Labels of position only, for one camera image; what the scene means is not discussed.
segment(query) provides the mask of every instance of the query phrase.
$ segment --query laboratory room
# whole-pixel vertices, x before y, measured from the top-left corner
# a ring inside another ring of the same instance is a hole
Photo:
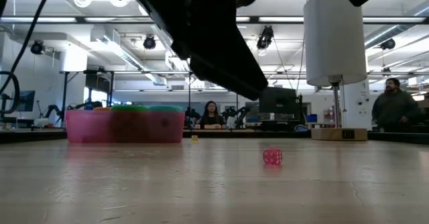
[[[429,0],[0,0],[0,223],[429,220]]]

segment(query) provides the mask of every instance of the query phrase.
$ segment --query white cylindrical device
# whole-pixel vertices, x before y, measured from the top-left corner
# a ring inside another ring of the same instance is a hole
[[[351,84],[367,78],[360,7],[348,0],[309,0],[304,29],[308,84],[330,86],[338,78]]]

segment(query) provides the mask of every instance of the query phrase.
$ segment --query long dark hair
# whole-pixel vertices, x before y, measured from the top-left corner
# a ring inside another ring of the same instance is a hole
[[[218,111],[217,111],[217,105],[216,105],[216,103],[215,103],[214,101],[208,101],[208,102],[206,103],[206,106],[204,107],[204,114],[202,115],[202,118],[203,118],[203,119],[207,119],[207,118],[208,118],[208,111],[207,111],[207,108],[208,108],[208,106],[209,106],[211,103],[213,103],[213,104],[214,104],[214,117],[216,117],[216,121],[218,121],[219,113],[218,113]]]

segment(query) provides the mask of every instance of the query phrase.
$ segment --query red die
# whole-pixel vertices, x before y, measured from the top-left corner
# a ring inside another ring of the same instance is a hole
[[[263,151],[263,161],[266,164],[279,165],[282,163],[283,154],[279,149],[267,149]]]

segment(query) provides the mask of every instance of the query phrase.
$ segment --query desk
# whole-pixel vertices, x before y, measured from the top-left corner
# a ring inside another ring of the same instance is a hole
[[[429,149],[370,141],[0,146],[2,223],[426,224]],[[261,159],[280,148],[282,167]]]

